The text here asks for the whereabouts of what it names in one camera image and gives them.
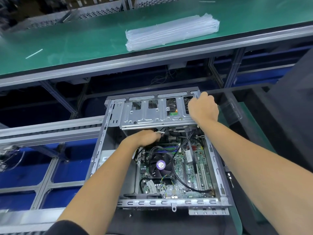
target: forearm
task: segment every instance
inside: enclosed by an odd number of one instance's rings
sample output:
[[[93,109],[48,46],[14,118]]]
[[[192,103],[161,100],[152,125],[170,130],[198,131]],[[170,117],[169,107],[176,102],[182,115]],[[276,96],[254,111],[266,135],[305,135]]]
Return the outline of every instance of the forearm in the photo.
[[[248,197],[280,234],[309,233],[312,173],[216,121],[203,119],[198,124]]]
[[[123,140],[117,150],[78,191],[58,220],[71,220],[89,235],[104,234],[114,214],[137,143]]]

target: hand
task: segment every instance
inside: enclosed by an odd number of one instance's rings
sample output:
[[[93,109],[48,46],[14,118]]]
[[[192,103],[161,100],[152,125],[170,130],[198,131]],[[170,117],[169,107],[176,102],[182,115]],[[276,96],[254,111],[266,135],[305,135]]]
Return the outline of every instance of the hand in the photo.
[[[160,133],[156,133],[153,130],[141,130],[131,136],[128,136],[126,139],[132,140],[132,142],[137,145],[137,147],[144,147],[159,141],[161,138]]]
[[[191,118],[197,124],[207,119],[217,121],[217,104],[214,102],[214,97],[206,92],[202,92],[198,99],[192,98],[188,103],[188,110]]]

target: internal case wall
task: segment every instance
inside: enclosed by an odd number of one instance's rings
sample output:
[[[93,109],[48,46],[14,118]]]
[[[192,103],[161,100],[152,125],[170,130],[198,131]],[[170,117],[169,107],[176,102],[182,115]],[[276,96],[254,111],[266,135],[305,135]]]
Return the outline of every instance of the internal case wall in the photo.
[[[186,113],[184,97],[199,97],[200,91],[179,91],[177,89],[173,90],[173,92],[169,94],[162,94],[162,91],[147,92],[145,96],[128,98],[127,95],[123,95],[123,98],[115,96],[115,99],[109,100],[107,102],[106,121],[103,122],[100,130],[100,136],[94,151],[93,163],[88,176],[92,176],[100,167],[99,163],[102,163],[101,152],[103,153],[104,150],[113,150],[116,147],[115,130],[117,128],[121,129],[125,136],[127,136],[144,128],[161,129],[169,126],[196,125],[190,115]],[[178,110],[175,115],[168,114],[169,108],[166,105],[166,99],[169,98],[176,99]],[[149,107],[149,101],[151,100],[158,102],[157,108]],[[229,214],[227,207],[233,205],[233,199],[220,155],[207,137],[204,140],[204,147],[213,189],[216,194],[215,198],[125,199],[120,197],[117,207],[171,207],[173,211],[176,211],[177,207],[188,207],[189,209],[209,209],[209,213],[212,215]],[[135,165],[132,161],[124,181],[124,187],[127,185],[129,189],[128,193],[138,191],[139,168],[140,163]]]

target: purple fan sticker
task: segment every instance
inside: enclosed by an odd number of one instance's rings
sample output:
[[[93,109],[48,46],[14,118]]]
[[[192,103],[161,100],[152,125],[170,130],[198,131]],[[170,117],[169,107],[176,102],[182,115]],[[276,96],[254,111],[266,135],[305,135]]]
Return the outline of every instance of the purple fan sticker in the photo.
[[[157,163],[156,163],[157,165],[157,168],[159,169],[159,170],[163,170],[164,168],[165,168],[165,166],[166,166],[166,164],[165,164],[165,162],[163,161],[163,160],[159,160],[159,161],[157,161]]]

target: white plastic wrap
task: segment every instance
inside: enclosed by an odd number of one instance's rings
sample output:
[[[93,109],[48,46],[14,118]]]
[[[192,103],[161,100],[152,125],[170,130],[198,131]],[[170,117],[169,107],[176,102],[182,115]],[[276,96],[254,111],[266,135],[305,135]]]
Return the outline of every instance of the white plastic wrap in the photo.
[[[126,31],[128,51],[141,50],[190,39],[218,31],[219,21],[212,15],[190,16],[159,25]]]

